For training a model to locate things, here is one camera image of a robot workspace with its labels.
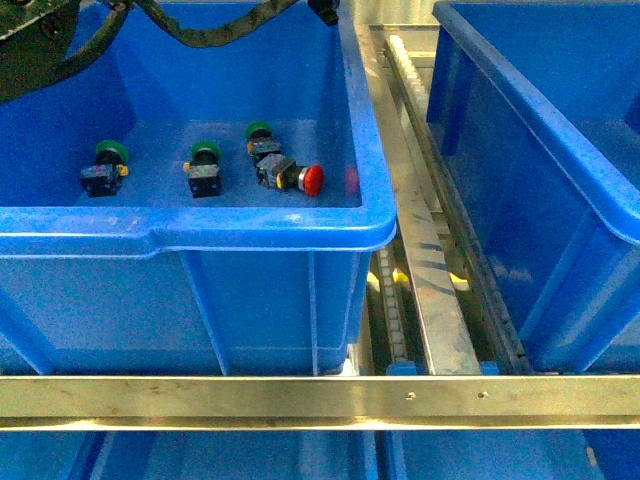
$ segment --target screw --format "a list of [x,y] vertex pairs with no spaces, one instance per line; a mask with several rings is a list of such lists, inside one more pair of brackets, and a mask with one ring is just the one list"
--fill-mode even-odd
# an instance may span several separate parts
[[40,31],[49,40],[59,40],[64,34],[64,23],[55,13],[51,13],[40,20]]

